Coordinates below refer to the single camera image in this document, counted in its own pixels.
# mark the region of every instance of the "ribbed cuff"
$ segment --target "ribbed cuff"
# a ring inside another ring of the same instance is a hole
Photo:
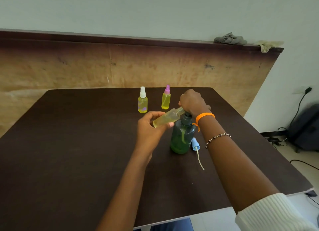
[[[318,230],[283,193],[265,197],[238,212],[235,222],[241,230]]]

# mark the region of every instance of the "clear plastic bottle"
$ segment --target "clear plastic bottle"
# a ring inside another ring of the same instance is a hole
[[[157,118],[153,121],[153,126],[156,128],[163,124],[167,124],[169,122],[175,122],[180,119],[181,115],[185,113],[185,110],[180,107],[178,109],[171,109],[166,114],[162,115],[161,117]]]
[[[188,152],[190,143],[194,137],[196,126],[192,124],[192,116],[186,112],[173,127],[171,149],[177,154]]]
[[[138,112],[147,112],[147,97],[145,93],[145,87],[141,87],[140,96],[138,97]]]
[[[170,94],[169,85],[167,85],[162,96],[162,109],[169,108],[170,100],[171,100],[171,94]]]

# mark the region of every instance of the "blue pump cap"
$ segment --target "blue pump cap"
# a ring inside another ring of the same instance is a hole
[[[196,146],[197,146],[197,150],[199,150],[200,149],[200,146],[199,146],[199,143],[197,142],[197,140],[196,140],[196,138],[195,137],[193,137],[193,139],[192,139],[192,147],[193,147],[193,150],[194,151],[196,151]]]

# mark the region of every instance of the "power outlet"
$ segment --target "power outlet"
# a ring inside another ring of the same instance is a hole
[[[297,87],[297,88],[295,88],[294,90],[293,90],[293,94],[304,94],[305,93],[305,90],[307,89],[307,88],[312,88],[312,90],[311,91],[313,91],[314,90],[314,86],[300,86],[300,87]]]

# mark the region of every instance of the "crumpled cloth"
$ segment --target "crumpled cloth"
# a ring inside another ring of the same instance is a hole
[[[255,45],[260,45],[261,52],[266,53],[272,47],[279,47],[283,44],[283,41],[258,41]]]
[[[232,32],[222,37],[216,37],[214,39],[216,43],[230,44],[230,45],[245,45],[247,41],[242,36],[234,36]]]

